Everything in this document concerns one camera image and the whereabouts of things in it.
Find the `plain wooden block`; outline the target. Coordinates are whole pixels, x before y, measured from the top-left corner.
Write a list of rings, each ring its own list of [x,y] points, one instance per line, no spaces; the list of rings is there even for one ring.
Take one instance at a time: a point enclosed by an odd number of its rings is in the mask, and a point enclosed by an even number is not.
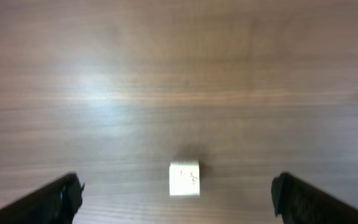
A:
[[[169,194],[171,197],[200,196],[199,161],[173,161],[170,163]]]

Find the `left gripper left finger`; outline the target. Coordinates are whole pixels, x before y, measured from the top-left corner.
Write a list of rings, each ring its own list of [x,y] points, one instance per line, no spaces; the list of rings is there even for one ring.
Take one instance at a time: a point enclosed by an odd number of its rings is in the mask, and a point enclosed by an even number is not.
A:
[[[69,172],[0,208],[0,224],[72,224],[82,206],[84,188],[77,174]]]

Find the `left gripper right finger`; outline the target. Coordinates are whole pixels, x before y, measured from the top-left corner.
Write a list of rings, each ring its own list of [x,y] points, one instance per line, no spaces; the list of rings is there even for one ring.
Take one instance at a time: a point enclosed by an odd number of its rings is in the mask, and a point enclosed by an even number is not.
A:
[[[289,172],[273,178],[271,194],[284,224],[358,224],[358,209]]]

